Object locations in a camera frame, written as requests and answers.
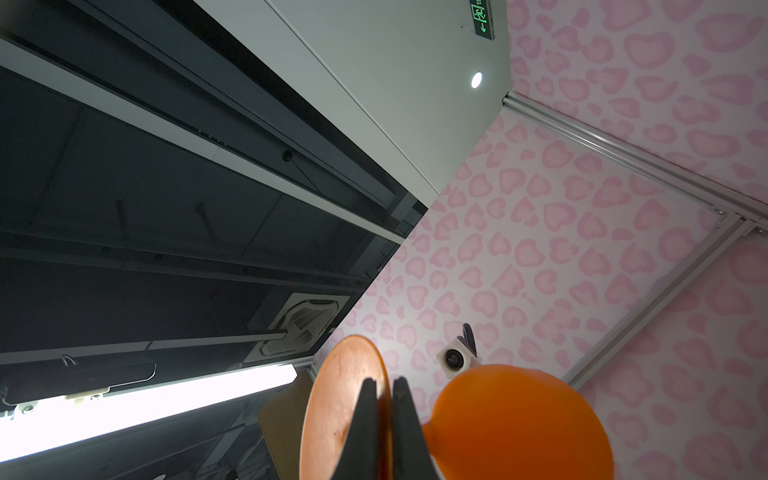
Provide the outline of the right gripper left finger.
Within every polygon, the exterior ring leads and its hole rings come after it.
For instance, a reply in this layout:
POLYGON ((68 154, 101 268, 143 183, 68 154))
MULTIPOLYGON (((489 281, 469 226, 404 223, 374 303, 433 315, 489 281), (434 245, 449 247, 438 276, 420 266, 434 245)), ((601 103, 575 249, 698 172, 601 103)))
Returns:
POLYGON ((353 411, 332 480, 376 480, 379 470, 379 419, 376 381, 365 379, 353 411))

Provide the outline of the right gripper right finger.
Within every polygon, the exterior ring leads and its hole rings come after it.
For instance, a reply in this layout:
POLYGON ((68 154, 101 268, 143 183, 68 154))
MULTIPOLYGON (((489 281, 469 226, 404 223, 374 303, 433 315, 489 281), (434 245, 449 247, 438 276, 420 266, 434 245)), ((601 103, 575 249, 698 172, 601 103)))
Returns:
POLYGON ((393 384, 392 475, 394 480, 439 480, 407 379, 393 384))

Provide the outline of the orange wine glass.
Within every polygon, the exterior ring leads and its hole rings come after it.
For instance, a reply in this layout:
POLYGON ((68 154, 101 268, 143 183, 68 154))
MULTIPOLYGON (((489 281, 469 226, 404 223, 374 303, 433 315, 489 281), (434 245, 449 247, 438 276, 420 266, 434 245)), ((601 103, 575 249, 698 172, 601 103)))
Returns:
MULTIPOLYGON (((353 335, 326 358, 304 419, 299 475, 331 479, 365 379, 376 381, 377 479, 392 475, 392 399, 396 379, 369 339, 353 335)), ((453 378, 430 419, 419 419, 439 479, 610 479, 613 453, 588 402, 539 370, 490 364, 453 378)))

